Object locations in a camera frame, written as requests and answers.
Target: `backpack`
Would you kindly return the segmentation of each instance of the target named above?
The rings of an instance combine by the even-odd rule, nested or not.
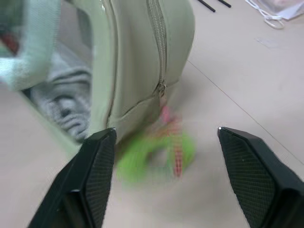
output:
[[[160,114],[160,95],[169,98],[178,85],[191,50],[194,16],[188,0],[25,0],[24,32],[15,57],[0,58],[0,73],[11,90],[26,94],[48,79],[54,51],[65,46],[73,50],[73,72],[81,72],[79,87],[83,91],[90,72],[89,125],[87,136],[115,127],[117,141],[143,124],[155,121]],[[79,37],[70,35],[73,20],[62,28],[61,17],[73,5],[78,18]],[[86,33],[91,32],[91,40]],[[64,46],[57,45],[62,38]],[[86,59],[85,51],[76,50],[81,39],[92,49],[91,70],[82,67],[77,58]],[[62,88],[67,81],[57,78]],[[54,121],[43,115],[28,96],[29,107],[69,157],[77,153],[81,143],[74,140]]]

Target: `green object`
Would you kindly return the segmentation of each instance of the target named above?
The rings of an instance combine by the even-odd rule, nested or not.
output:
[[[168,165],[174,167],[174,152],[170,150],[172,136],[161,138],[139,135],[132,140],[123,151],[123,158],[117,165],[118,178],[128,182],[142,181],[150,171],[148,167],[148,156],[156,153],[159,149],[168,149]],[[192,162],[195,154],[195,146],[192,139],[182,134],[182,167],[183,172]]]

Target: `white floor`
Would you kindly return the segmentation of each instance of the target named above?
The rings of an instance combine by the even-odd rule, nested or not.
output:
[[[274,30],[244,0],[229,2],[208,0],[212,13],[191,0],[196,37],[176,101],[196,160],[175,183],[128,188],[114,176],[105,228],[247,228],[218,126],[261,137],[304,179],[304,16]],[[25,227],[65,158],[17,94],[1,86],[0,105],[0,221]]]

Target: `gray cloth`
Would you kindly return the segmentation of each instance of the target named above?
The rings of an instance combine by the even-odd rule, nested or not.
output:
[[[71,50],[59,44],[46,82],[32,87],[31,101],[81,142],[87,136],[91,108],[91,73]]]

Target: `white plastic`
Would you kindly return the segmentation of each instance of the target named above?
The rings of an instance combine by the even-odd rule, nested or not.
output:
[[[292,19],[304,13],[304,0],[258,0],[272,13]]]

